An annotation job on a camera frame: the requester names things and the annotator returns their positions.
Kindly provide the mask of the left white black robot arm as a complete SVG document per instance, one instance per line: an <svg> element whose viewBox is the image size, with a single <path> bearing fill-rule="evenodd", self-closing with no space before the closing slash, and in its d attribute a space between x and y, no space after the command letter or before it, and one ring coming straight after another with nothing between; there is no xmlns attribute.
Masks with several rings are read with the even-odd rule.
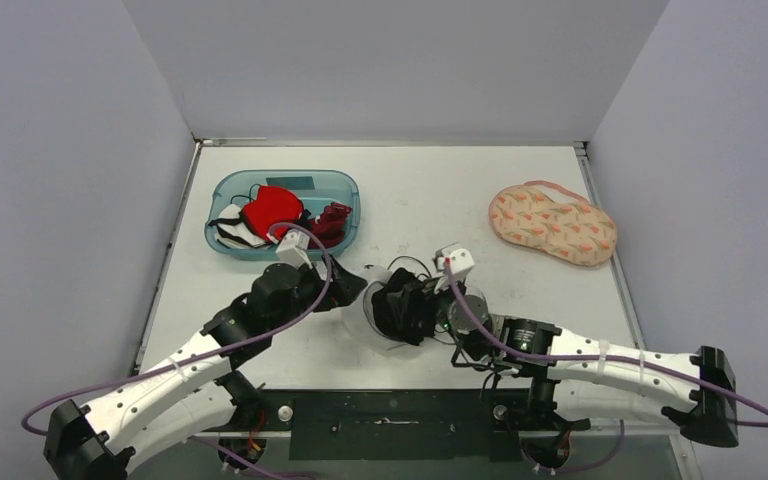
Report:
<svg viewBox="0 0 768 480"><path fill-rule="evenodd" d="M250 291L217 312L169 357L133 382L51 413L44 457L60 479L125 479L140 463L216 427L250 428L263 409L241 366L268 349L276 331L310 313L348 307L366 279L326 262L276 263Z"/></svg>

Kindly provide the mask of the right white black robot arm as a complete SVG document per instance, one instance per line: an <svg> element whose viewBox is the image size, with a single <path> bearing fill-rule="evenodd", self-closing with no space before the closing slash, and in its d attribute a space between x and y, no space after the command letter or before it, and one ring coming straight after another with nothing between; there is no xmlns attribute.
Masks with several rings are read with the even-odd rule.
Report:
<svg viewBox="0 0 768 480"><path fill-rule="evenodd" d="M593 418L674 425L696 443L739 444L736 379L724 351L702 346L693 353L662 353L613 344L555 324L479 312L466 286L444 277L433 292L452 318L453 334L469 364L531 381L528 421L548 429L556 422Z"/></svg>

